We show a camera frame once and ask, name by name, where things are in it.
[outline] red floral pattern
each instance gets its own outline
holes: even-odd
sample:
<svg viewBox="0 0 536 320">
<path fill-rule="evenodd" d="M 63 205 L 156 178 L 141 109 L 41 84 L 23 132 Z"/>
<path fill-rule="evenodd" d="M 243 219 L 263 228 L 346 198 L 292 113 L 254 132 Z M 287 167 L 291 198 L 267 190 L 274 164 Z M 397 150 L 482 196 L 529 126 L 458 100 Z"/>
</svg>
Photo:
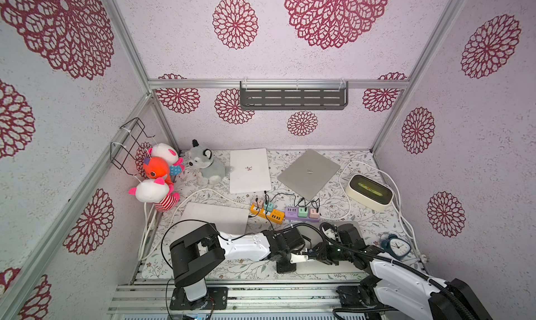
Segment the red floral pattern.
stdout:
<svg viewBox="0 0 536 320">
<path fill-rule="evenodd" d="M 147 154 L 147 150 L 149 150 L 151 147 L 152 145 L 149 142 L 143 142 L 136 150 L 136 169 L 138 170 L 140 176 L 144 178 L 148 177 L 145 174 L 145 170 L 143 168 L 143 160 L 145 159 L 145 157 L 149 157 L 149 154 Z"/>
<path fill-rule="evenodd" d="M 390 72 L 382 75 L 379 80 L 406 79 L 406 75 L 400 72 Z M 399 89 L 366 89 L 363 95 L 365 108 L 374 112 L 381 112 L 390 109 L 393 102 L 400 93 Z"/>
<path fill-rule="evenodd" d="M 110 67 L 114 34 L 100 0 L 0 0 L 0 8 L 53 69 L 91 80 Z"/>
<path fill-rule="evenodd" d="M 318 118 L 311 112 L 299 111 L 287 121 L 287 129 L 296 136 L 309 135 L 316 129 Z"/>
<path fill-rule="evenodd" d="M 158 79 L 186 79 L 180 75 L 168 73 Z M 199 107 L 197 89 L 156 89 L 158 100 L 168 109 L 176 113 L 190 113 Z"/>
<path fill-rule="evenodd" d="M 113 222 L 114 206 L 110 196 L 103 189 L 97 189 L 63 245 L 69 252 L 87 255 L 104 243 Z"/>
<path fill-rule="evenodd" d="M 434 129 L 432 112 L 423 107 L 412 110 L 402 126 L 402 142 L 406 150 L 412 154 L 423 152 L 432 143 Z"/>
<path fill-rule="evenodd" d="M 15 268 L 9 268 L 5 270 L 4 272 L 0 273 L 0 297 L 4 294 L 4 292 L 8 289 L 9 285 L 15 279 L 15 277 L 19 274 L 20 269 Z"/>
<path fill-rule="evenodd" d="M 18 320 L 42 320 L 48 314 L 48 305 L 52 300 L 50 287 L 52 285 L 48 282 L 48 276 L 44 274 L 39 285 L 32 291 L 30 299 L 20 310 Z"/>
<path fill-rule="evenodd" d="M 434 194 L 428 202 L 428 220 L 443 236 L 456 236 L 465 227 L 465 211 L 458 198 L 447 192 Z"/>
<path fill-rule="evenodd" d="M 212 18 L 218 39 L 231 49 L 243 49 L 257 36 L 257 15 L 244 0 L 220 1 Z"/>
<path fill-rule="evenodd" d="M 216 96 L 214 101 L 216 113 L 228 123 L 248 122 L 255 114 L 254 110 L 244 110 L 240 107 L 240 91 L 237 89 L 226 89 Z"/>
<path fill-rule="evenodd" d="M 497 71 L 513 55 L 520 33 L 513 15 L 496 16 L 478 27 L 461 55 L 465 75 L 479 79 Z"/>
<path fill-rule="evenodd" d="M 388 0 L 285 0 L 289 23 L 310 46 L 340 48 L 367 32 Z"/>
<path fill-rule="evenodd" d="M 0 159 L 24 150 L 32 141 L 34 122 L 26 98 L 0 80 Z"/>
</svg>

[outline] gray husky plush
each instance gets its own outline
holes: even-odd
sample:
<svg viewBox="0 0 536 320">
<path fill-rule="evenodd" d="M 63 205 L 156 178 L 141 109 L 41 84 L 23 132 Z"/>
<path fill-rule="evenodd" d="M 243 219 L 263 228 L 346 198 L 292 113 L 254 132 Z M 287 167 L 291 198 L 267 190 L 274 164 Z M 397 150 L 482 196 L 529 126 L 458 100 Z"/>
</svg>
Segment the gray husky plush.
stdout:
<svg viewBox="0 0 536 320">
<path fill-rule="evenodd" d="M 197 140 L 192 141 L 192 146 L 188 164 L 194 169 L 199 169 L 197 173 L 199 185 L 216 185 L 231 171 L 214 156 L 211 149 L 200 146 Z"/>
</svg>

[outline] plush toy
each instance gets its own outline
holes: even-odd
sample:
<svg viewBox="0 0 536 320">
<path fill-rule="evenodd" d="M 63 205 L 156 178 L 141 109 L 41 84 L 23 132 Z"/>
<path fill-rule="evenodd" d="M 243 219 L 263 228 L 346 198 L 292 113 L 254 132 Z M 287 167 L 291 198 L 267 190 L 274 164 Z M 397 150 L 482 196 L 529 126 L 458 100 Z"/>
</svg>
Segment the plush toy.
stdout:
<svg viewBox="0 0 536 320">
<path fill-rule="evenodd" d="M 165 212 L 175 206 L 181 199 L 178 193 L 171 193 L 173 186 L 164 182 L 162 177 L 147 179 L 139 183 L 137 187 L 129 190 L 129 194 L 136 196 L 142 203 L 154 203 L 159 212 Z"/>
<path fill-rule="evenodd" d="M 167 184 L 173 184 L 169 175 L 169 165 L 161 157 L 147 157 L 143 160 L 143 169 L 147 177 L 156 179 L 162 177 Z"/>
<path fill-rule="evenodd" d="M 197 140 L 192 141 L 192 146 L 188 164 L 194 169 L 199 169 L 197 173 L 199 185 L 216 185 L 231 171 L 214 156 L 210 149 L 200 146 Z"/>
<path fill-rule="evenodd" d="M 179 158 L 177 151 L 165 143 L 158 143 L 148 150 L 151 157 L 160 157 L 169 165 L 169 174 L 176 176 L 184 171 L 182 157 Z"/>
</svg>

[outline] clock face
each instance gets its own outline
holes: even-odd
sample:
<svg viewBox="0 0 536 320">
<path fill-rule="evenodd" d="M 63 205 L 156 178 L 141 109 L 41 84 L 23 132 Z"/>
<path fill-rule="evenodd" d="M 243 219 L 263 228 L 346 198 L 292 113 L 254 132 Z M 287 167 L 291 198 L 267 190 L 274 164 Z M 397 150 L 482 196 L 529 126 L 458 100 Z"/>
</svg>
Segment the clock face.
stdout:
<svg viewBox="0 0 536 320">
<path fill-rule="evenodd" d="M 399 238 L 390 239 L 389 245 L 391 246 L 391 250 L 397 256 L 407 255 L 407 253 L 411 250 L 410 245 L 406 241 Z"/>
</svg>

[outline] floral tablecloth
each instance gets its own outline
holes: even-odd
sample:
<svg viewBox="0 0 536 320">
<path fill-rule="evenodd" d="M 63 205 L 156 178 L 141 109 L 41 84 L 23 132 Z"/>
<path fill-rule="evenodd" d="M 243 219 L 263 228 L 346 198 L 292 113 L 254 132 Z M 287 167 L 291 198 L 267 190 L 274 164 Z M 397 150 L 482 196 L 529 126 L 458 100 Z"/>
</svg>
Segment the floral tablecloth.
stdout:
<svg viewBox="0 0 536 320">
<path fill-rule="evenodd" d="M 353 160 L 363 161 L 372 166 L 376 166 L 374 160 L 372 159 L 372 154 L 364 151 L 318 151 L 320 154 L 326 156 L 330 160 L 334 161 L 341 165 L 341 169 L 333 176 L 330 181 L 322 188 L 318 193 L 316 198 L 320 199 L 320 213 L 322 216 L 328 218 L 336 218 L 343 216 L 348 211 L 348 201 L 343 194 L 343 191 L 340 189 L 338 180 L 339 174 L 342 172 L 343 168 L 347 163 Z M 268 151 L 268 163 L 270 167 L 270 177 L 272 181 L 272 190 L 270 198 L 278 192 L 289 192 L 293 191 L 287 188 L 284 184 L 280 183 L 277 180 L 277 176 L 283 172 L 291 163 L 293 163 L 304 151 Z M 214 151 L 214 154 L 219 158 L 225 165 L 229 165 L 229 150 L 226 151 Z M 343 186 L 346 186 L 351 176 L 354 174 L 365 175 L 376 182 L 383 183 L 379 172 L 373 170 L 361 163 L 351 163 L 348 168 L 346 168 L 345 173 L 342 176 Z M 210 186 L 222 193 L 223 195 L 231 198 L 239 203 L 250 203 L 252 198 L 260 197 L 264 193 L 250 193 L 250 194 L 239 194 L 231 195 L 229 194 L 229 179 L 225 178 L 222 182 L 215 186 Z M 200 189 L 197 185 L 197 178 L 195 176 L 194 170 L 186 168 L 185 172 L 179 175 L 175 181 L 175 189 L 181 194 L 181 198 L 185 199 L 191 193 Z M 231 203 L 219 195 L 216 195 L 212 191 L 203 191 L 196 194 L 190 200 L 197 203 L 205 204 L 214 204 L 214 205 L 224 205 L 224 206 L 233 206 L 238 207 L 237 204 Z M 278 208 L 283 208 L 285 206 L 293 206 L 293 198 L 290 196 L 278 196 L 274 203 Z M 379 245 L 382 235 L 386 233 L 395 233 L 400 237 L 407 239 L 402 228 L 398 223 L 398 218 L 394 211 L 394 208 L 389 206 L 385 212 L 376 213 L 371 209 L 366 208 L 365 206 L 350 200 L 352 203 L 352 212 L 345 220 L 357 221 L 361 231 L 362 236 L 365 239 L 367 244 L 376 244 Z M 182 207 L 177 215 L 174 217 L 173 222 L 180 220 L 180 217 L 184 211 Z M 153 241 L 153 247 L 157 245 L 162 236 L 164 235 L 167 227 L 169 226 L 169 220 L 173 213 L 173 209 L 165 212 L 164 216 L 161 219 L 161 222 L 157 228 L 155 239 Z M 290 221 L 285 220 L 283 226 L 289 225 Z M 270 229 L 271 226 L 266 219 L 262 218 L 250 218 L 246 227 L 246 233 L 254 232 L 257 233 L 261 230 Z M 169 244 L 171 241 L 169 236 L 173 233 L 170 232 L 164 240 L 164 253 L 167 259 L 171 262 L 169 256 Z M 404 263 L 412 265 L 417 268 L 417 260 L 413 253 L 406 256 L 403 260 Z M 160 254 L 160 248 L 157 251 L 153 252 L 151 256 L 147 259 L 143 266 L 142 270 L 142 279 L 151 280 L 151 279 L 169 279 L 172 277 L 172 270 L 164 262 L 162 255 Z M 279 282 L 284 281 L 300 281 L 300 280 L 322 280 L 322 281 L 332 281 L 332 280 L 356 280 L 359 281 L 362 278 L 366 277 L 364 272 L 354 272 L 354 273 L 323 273 L 323 274 L 296 274 L 296 273 L 285 273 L 279 274 L 276 272 L 276 263 L 270 261 L 261 261 L 254 262 L 248 259 L 237 259 L 232 261 L 224 261 L 218 265 L 211 273 L 206 277 L 207 279 L 213 280 L 256 280 L 256 281 L 274 281 L 278 280 Z"/>
</svg>

